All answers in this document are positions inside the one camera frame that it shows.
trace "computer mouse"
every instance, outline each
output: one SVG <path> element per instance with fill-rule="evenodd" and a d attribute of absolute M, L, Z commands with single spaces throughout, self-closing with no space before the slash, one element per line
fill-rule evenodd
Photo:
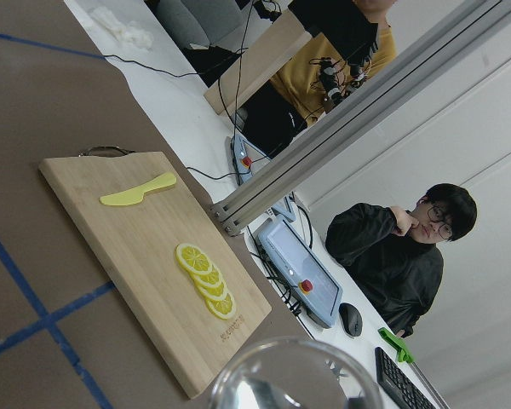
<path fill-rule="evenodd" d="M 357 308 L 355 308 L 352 304 L 343 302 L 339 306 L 339 315 L 341 316 L 344 331 L 346 331 L 348 335 L 357 337 L 359 334 L 361 334 L 363 322 L 361 319 L 361 314 Z"/>

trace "yellow knife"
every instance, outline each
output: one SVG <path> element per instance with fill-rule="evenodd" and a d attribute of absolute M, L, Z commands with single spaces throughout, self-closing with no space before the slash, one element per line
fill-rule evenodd
<path fill-rule="evenodd" d="M 122 192 L 101 196 L 100 202 L 107 206 L 129 206 L 136 205 L 144 199 L 146 193 L 155 192 L 174 187 L 176 184 L 176 176 L 170 172 L 165 172 L 146 183 L 137 187 L 132 187 Z"/>

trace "black hair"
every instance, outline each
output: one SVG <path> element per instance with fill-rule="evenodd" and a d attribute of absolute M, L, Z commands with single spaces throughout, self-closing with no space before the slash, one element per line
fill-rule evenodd
<path fill-rule="evenodd" d="M 445 205 L 445 213 L 451 217 L 452 236 L 449 241 L 458 240 L 474 228 L 477 220 L 477 204 L 469 192 L 457 185 L 440 183 L 428 189 L 428 200 Z"/>

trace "red button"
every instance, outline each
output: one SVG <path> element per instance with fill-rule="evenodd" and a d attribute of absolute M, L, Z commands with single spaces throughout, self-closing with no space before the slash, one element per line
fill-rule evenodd
<path fill-rule="evenodd" d="M 245 168 L 249 168 L 252 165 L 252 159 L 250 156 L 246 156 L 240 159 L 240 162 L 244 165 Z"/>
<path fill-rule="evenodd" d="M 299 287 L 303 290 L 303 292 L 310 292 L 313 290 L 313 283 L 311 283 L 310 280 L 305 279 L 299 283 Z"/>

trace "wooden cutting board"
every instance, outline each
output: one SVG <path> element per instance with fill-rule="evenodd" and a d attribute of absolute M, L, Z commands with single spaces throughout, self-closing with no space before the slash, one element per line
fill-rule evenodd
<path fill-rule="evenodd" d="M 271 306 L 169 160 L 161 152 L 49 158 L 39 169 L 187 395 L 203 392 Z M 139 204 L 99 202 L 166 171 L 175 187 Z M 237 303 L 230 320 L 210 313 L 176 261 L 175 247 L 185 242 L 221 269 Z"/>

